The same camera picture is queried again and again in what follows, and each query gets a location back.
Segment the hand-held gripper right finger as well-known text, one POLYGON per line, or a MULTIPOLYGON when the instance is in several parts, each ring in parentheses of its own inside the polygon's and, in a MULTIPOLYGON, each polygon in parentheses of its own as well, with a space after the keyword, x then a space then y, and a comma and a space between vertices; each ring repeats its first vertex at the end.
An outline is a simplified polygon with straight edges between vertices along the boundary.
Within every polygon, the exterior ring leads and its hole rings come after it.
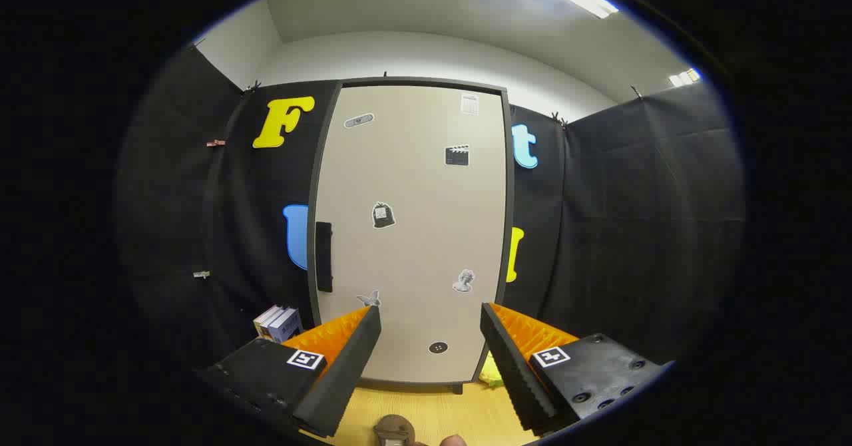
POLYGON ((616 407, 673 367, 605 334, 576 337, 496 303, 481 333, 521 427, 542 437, 616 407))

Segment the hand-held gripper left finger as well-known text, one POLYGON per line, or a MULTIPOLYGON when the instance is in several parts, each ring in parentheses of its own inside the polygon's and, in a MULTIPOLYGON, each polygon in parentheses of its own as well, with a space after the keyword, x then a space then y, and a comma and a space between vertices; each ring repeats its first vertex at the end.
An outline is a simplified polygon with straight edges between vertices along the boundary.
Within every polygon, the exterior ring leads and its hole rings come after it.
POLYGON ((282 343, 254 339, 198 375, 280 433, 331 437, 380 334, 380 310, 362 307, 282 343))

